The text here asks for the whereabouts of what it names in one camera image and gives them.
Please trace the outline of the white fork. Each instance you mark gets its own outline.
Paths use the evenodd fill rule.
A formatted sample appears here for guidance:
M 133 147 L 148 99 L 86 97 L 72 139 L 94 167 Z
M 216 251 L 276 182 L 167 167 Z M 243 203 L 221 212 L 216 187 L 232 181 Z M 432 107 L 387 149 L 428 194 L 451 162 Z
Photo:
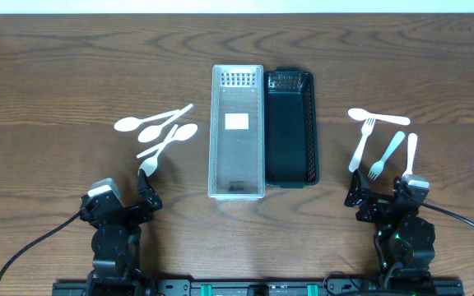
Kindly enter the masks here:
M 399 147 L 402 141 L 405 138 L 405 132 L 398 131 L 393 136 L 393 139 L 389 142 L 385 152 L 383 153 L 380 160 L 376 161 L 370 168 L 368 177 L 371 180 L 375 180 L 382 172 L 384 165 L 388 158 L 393 154 L 393 152 Z
M 351 158 L 351 162 L 349 163 L 349 171 L 354 172 L 360 167 L 360 162 L 362 159 L 362 155 L 364 152 L 365 144 L 368 137 L 371 135 L 372 131 L 374 130 L 375 125 L 375 118 L 368 118 L 365 120 L 362 128 L 361 128 L 361 138 L 358 143 L 358 146 L 355 149 L 355 152 Z
M 413 165 L 416 155 L 418 136 L 415 133 L 410 133 L 407 138 L 407 165 L 402 173 L 402 176 L 413 174 Z

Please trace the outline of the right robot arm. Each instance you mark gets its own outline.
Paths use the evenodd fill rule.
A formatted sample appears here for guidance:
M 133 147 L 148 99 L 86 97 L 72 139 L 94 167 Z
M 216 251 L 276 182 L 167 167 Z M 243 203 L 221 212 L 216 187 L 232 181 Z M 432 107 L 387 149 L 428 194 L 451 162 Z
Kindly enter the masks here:
M 344 205 L 356 207 L 357 220 L 375 226 L 373 236 L 380 263 L 380 284 L 390 287 L 392 278 L 426 276 L 435 257 L 435 227 L 419 216 L 430 191 L 426 178 L 415 174 L 396 177 L 393 194 L 374 192 L 357 169 Z

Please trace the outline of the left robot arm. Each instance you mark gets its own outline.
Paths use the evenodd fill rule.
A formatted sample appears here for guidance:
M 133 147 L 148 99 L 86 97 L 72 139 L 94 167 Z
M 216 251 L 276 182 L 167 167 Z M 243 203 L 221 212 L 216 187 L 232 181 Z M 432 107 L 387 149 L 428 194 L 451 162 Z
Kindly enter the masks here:
M 93 270 L 87 276 L 84 295 L 156 295 L 156 281 L 141 271 L 141 224 L 154 218 L 163 202 L 138 170 L 137 193 L 142 198 L 123 206 L 112 178 L 93 183 L 81 198 L 80 219 L 96 228 L 91 240 Z

